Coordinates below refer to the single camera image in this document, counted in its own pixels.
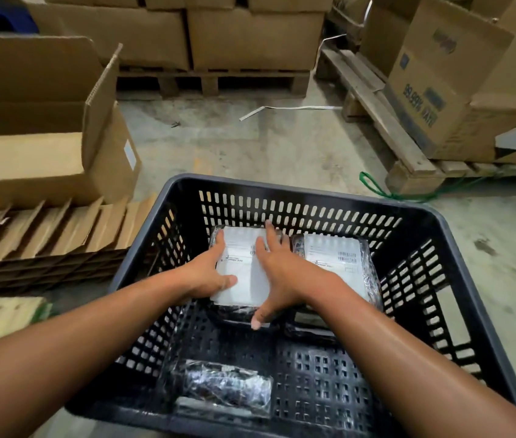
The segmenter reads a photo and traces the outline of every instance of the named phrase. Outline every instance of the human hand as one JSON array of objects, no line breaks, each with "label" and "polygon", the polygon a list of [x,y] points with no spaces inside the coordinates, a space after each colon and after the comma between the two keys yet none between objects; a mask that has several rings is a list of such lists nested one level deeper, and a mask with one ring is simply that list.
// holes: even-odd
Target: human hand
[{"label": "human hand", "polygon": [[261,236],[256,240],[256,256],[270,282],[270,294],[252,318],[252,329],[258,330],[278,311],[307,302],[309,292],[327,286],[335,274],[291,252],[290,240],[283,235],[278,241],[276,230],[266,221],[266,250]]},{"label": "human hand", "polygon": [[224,249],[224,231],[219,231],[211,249],[179,267],[186,282],[184,299],[208,298],[238,282],[236,276],[220,275],[215,269]]}]

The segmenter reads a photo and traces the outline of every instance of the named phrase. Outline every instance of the forearm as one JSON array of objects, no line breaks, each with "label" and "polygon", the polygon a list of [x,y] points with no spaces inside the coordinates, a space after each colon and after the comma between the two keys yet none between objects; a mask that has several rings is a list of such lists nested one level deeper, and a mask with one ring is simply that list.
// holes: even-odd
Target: forearm
[{"label": "forearm", "polygon": [[180,269],[0,339],[0,437],[28,436],[130,347],[186,286]]},{"label": "forearm", "polygon": [[308,303],[414,437],[516,437],[516,408],[374,309],[340,279]]}]

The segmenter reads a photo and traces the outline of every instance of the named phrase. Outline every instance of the person's right hand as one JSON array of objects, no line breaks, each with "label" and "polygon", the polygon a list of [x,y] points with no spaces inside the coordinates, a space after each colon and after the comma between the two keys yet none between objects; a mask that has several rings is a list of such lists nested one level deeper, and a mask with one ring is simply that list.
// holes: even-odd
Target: person's right hand
[{"label": "person's right hand", "polygon": [[266,221],[266,250],[261,236],[256,240],[256,256],[270,282],[270,294],[252,318],[252,329],[258,330],[278,311],[307,302],[309,292],[328,287],[329,281],[338,278],[296,253],[291,252],[290,240],[283,235],[278,241],[276,230]]}]

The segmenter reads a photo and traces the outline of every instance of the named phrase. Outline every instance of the person's right arm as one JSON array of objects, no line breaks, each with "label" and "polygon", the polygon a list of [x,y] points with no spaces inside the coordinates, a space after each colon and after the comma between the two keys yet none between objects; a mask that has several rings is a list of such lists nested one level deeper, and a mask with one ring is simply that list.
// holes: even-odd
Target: person's right arm
[{"label": "person's right arm", "polygon": [[334,273],[291,253],[267,225],[256,253],[268,275],[268,300],[254,329],[275,312],[307,303],[328,324],[365,379],[407,432],[421,437],[516,437],[516,407],[392,319]]}]

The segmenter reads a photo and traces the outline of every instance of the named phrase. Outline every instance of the black plastic basket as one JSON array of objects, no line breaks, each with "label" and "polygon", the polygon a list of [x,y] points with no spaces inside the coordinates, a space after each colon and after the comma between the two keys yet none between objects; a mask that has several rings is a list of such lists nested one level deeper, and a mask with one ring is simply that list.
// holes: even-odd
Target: black plastic basket
[{"label": "black plastic basket", "polygon": [[[216,224],[271,219],[292,235],[370,241],[388,316],[516,405],[516,376],[443,217],[426,206],[219,177],[180,175],[155,203],[110,291],[205,251]],[[147,254],[154,261],[145,263]],[[455,345],[437,292],[452,289],[470,341]],[[257,370],[274,378],[270,420],[174,411],[164,371],[176,359]],[[81,416],[198,436],[404,435],[345,351],[213,324],[196,302],[170,308],[67,405]]]}]

